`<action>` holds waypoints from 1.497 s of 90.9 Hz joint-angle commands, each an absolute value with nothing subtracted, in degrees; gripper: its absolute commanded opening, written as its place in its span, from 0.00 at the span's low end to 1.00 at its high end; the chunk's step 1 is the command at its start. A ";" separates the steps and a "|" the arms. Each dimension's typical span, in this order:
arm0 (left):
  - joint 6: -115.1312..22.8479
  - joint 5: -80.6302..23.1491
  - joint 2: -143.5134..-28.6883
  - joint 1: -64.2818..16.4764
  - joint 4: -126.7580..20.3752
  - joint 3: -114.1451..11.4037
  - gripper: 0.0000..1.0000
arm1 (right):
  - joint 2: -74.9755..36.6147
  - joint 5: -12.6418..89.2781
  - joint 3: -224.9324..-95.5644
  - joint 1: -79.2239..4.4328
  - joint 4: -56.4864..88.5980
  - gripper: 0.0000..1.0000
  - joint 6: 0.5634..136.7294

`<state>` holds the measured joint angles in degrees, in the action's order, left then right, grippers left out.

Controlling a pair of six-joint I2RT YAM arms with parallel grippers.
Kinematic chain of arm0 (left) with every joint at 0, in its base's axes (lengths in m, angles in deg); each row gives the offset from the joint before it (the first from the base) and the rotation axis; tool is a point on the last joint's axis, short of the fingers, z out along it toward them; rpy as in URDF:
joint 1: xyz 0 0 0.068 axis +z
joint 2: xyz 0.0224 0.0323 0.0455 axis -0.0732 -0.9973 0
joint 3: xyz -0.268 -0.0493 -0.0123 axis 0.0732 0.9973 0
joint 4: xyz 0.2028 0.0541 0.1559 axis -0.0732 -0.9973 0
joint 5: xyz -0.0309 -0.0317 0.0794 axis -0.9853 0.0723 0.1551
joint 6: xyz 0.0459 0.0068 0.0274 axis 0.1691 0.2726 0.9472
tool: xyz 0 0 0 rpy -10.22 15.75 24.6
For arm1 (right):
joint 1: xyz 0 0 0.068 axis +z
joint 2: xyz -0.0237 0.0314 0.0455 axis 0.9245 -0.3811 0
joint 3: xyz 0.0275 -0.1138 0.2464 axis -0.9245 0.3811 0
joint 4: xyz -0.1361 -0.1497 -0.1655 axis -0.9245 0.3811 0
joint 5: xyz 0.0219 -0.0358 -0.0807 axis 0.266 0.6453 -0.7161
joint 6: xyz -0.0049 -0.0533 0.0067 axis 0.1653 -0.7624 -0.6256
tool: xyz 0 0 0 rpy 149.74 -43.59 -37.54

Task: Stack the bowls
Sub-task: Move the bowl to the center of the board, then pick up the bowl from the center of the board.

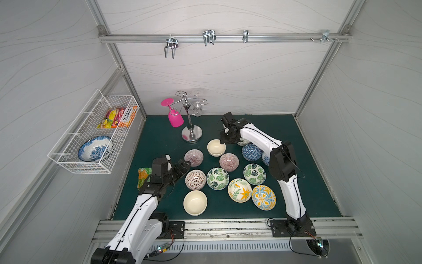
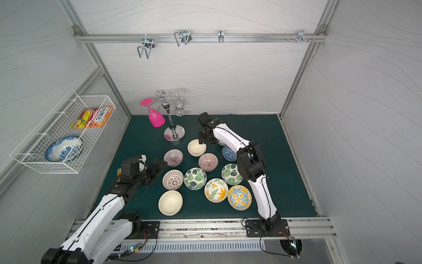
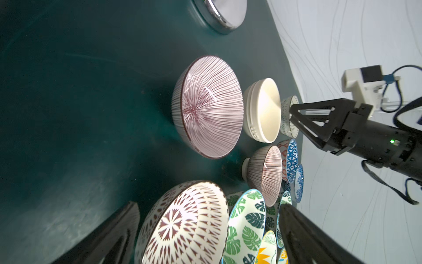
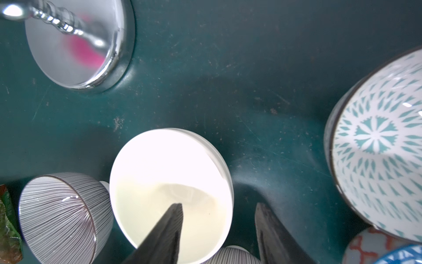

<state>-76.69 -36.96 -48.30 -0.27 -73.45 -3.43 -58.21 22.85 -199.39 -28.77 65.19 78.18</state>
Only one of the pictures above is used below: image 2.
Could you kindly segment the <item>green leaf bowl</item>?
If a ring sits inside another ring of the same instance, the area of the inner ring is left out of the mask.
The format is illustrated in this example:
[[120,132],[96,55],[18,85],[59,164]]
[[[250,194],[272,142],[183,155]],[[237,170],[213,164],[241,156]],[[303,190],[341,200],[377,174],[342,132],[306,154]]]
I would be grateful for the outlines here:
[[202,168],[191,168],[184,174],[184,185],[190,190],[200,190],[206,182],[207,174]]
[[222,168],[221,172],[223,180],[228,185],[238,185],[244,179],[239,173],[238,166],[235,163],[229,163]]

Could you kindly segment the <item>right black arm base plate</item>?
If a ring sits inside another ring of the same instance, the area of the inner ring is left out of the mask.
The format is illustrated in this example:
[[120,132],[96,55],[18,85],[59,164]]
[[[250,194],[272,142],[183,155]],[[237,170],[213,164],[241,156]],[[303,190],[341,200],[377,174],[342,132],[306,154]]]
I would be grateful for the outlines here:
[[289,237],[291,236],[290,227],[287,220],[281,219],[278,225],[269,230],[260,220],[245,220],[246,235],[249,238],[259,237]]

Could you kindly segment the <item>blue patterned bowl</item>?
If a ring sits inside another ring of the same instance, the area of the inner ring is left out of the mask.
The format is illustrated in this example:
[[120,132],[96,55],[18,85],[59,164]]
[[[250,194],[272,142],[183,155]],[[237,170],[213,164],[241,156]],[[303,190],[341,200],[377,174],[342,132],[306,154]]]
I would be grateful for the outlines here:
[[227,161],[230,161],[230,162],[237,161],[236,153],[228,146],[224,146],[222,148],[222,155]]

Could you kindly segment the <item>white lattice bowl front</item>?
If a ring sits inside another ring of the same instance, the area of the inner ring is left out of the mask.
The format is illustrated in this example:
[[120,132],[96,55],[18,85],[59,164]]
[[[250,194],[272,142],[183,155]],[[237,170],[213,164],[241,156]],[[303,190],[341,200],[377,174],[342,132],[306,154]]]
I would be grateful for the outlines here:
[[163,187],[167,190],[178,190],[184,183],[184,175],[179,170],[170,170],[162,180]]

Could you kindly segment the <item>pink striped bowl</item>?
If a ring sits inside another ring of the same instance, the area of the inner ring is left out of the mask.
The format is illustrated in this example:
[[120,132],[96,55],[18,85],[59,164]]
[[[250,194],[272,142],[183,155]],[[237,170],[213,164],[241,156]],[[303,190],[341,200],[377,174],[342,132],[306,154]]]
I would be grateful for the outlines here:
[[199,158],[198,165],[205,172],[211,172],[218,166],[218,158],[214,154],[205,153]]
[[163,157],[169,167],[177,167],[182,163],[183,158],[183,153],[178,149],[169,150]]

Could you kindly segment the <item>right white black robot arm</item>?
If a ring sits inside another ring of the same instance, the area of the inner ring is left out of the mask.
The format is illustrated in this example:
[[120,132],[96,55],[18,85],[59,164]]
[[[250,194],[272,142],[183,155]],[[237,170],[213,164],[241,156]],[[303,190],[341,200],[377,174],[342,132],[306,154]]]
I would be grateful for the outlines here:
[[266,161],[260,145],[256,141],[242,138],[219,118],[200,121],[200,124],[201,144],[216,144],[221,141],[235,152],[240,175],[248,181],[255,197],[261,230],[266,233],[275,230],[281,222],[281,217],[268,188]]

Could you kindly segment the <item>cream bowl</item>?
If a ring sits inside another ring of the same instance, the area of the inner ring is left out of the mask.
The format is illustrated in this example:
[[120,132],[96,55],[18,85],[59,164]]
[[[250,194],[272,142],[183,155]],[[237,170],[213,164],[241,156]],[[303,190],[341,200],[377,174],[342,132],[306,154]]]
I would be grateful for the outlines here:
[[159,199],[159,211],[165,216],[176,215],[183,206],[182,195],[176,190],[165,192]]
[[193,157],[200,157],[202,156],[207,149],[206,144],[200,144],[198,139],[191,140],[188,143],[187,150],[189,154]]

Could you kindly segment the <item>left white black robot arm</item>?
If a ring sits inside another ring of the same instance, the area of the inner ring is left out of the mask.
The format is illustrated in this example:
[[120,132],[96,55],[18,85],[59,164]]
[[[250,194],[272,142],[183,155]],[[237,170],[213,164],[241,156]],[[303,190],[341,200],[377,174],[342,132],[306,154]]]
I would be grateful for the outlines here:
[[106,228],[137,188],[151,185],[167,166],[158,159],[147,165],[145,158],[128,158],[122,163],[120,174],[97,207],[60,247],[46,251],[42,264],[101,264],[125,238],[139,234],[142,224],[135,214],[117,220],[108,231]]

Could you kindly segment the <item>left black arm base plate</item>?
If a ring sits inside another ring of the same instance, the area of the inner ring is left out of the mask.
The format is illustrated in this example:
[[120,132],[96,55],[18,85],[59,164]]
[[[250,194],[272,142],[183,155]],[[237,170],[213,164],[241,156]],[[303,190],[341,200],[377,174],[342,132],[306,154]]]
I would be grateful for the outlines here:
[[158,237],[160,222],[159,221],[143,221],[134,222],[132,233],[129,239],[156,239]]

